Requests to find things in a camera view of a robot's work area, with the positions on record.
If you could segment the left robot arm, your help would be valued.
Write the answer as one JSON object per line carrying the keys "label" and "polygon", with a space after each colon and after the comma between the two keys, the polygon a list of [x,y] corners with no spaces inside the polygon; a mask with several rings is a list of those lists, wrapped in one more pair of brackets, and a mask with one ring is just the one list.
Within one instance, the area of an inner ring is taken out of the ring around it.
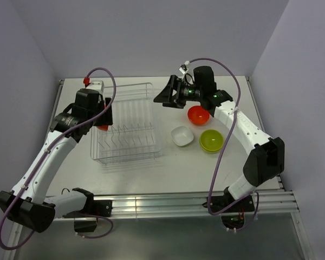
{"label": "left robot arm", "polygon": [[22,179],[9,191],[0,192],[0,208],[7,219],[35,232],[44,232],[54,219],[70,213],[89,216],[94,195],[82,188],[47,198],[48,188],[64,159],[94,126],[113,123],[111,99],[103,88],[82,88],[75,101],[54,117],[46,141]]}

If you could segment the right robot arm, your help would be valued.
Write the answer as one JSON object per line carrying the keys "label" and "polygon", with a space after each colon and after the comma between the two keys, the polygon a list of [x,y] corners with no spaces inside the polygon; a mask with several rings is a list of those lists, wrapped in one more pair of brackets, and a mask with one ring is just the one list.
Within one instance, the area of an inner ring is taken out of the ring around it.
{"label": "right robot arm", "polygon": [[248,196],[267,180],[284,171],[285,144],[259,129],[242,111],[231,95],[217,88],[213,70],[200,66],[193,70],[194,83],[171,75],[166,87],[154,98],[164,107],[182,109],[188,101],[199,102],[214,119],[229,129],[242,144],[248,158],[243,174],[224,192],[224,206],[236,211],[242,198]]}

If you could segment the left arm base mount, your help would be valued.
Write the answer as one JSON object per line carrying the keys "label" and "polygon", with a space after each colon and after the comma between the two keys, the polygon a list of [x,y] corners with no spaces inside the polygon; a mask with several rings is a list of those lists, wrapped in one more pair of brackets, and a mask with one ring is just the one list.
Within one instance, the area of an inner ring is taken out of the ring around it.
{"label": "left arm base mount", "polygon": [[112,213],[112,204],[113,202],[111,200],[95,200],[91,206],[87,206],[79,211],[79,213],[83,215],[110,217]]}

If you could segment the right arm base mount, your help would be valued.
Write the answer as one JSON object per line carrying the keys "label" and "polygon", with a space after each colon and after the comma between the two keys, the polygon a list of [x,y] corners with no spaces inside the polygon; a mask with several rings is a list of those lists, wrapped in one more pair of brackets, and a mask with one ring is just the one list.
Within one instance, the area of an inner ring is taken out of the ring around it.
{"label": "right arm base mount", "polygon": [[242,200],[234,203],[235,200],[229,196],[212,196],[210,201],[211,212],[225,212],[225,213],[246,213],[254,212],[255,206],[251,195],[246,196]]}

